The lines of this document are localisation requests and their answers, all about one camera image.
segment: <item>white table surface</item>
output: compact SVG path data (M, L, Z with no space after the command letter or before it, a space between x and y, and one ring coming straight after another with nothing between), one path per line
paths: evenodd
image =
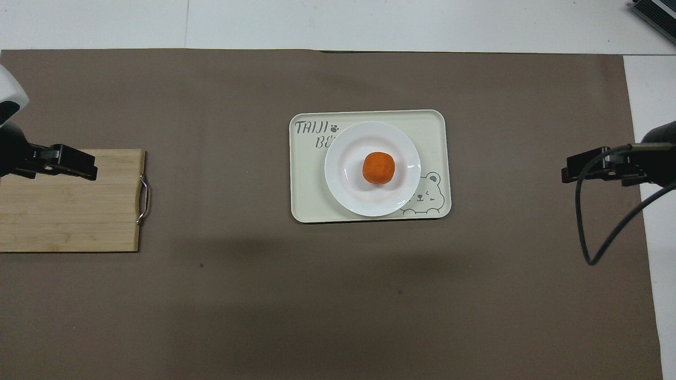
M633 15L629 2L0 0L0 49L621 54L639 141L648 130L676 120L676 45ZM642 197L657 189L642 185ZM676 379L676 234L670 228L676 224L676 192L648 207L644 220L662 371L665 379Z

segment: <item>brown tablecloth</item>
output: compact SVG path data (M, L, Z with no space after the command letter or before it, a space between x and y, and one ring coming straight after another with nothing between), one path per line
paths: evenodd
M643 222L597 267L565 158L634 141L621 57L3 51L30 142L142 148L138 254L0 255L8 379L661 378ZM433 108L440 220L300 224L288 122ZM585 185L592 249L638 188Z

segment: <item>metal handle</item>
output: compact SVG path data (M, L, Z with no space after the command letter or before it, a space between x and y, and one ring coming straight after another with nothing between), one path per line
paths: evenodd
M143 211L139 215L139 217L136 219L136 224L139 226L143 224L143 219L148 215L148 212L150 212L150 186L148 185L147 182L145 182L145 176L141 174L139 176L139 180L141 181L141 185L145 189L145 207L143 208Z

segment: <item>wooden cutting board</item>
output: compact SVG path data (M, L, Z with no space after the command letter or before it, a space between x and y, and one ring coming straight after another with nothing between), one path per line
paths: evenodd
M38 174L0 180L0 252L135 252L145 167L140 149L82 149L96 181Z

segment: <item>orange round food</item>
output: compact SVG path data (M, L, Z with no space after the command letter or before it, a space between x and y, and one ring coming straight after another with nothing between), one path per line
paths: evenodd
M364 179L374 185L384 185L394 176L394 159L382 151L370 153L364 159L362 168Z

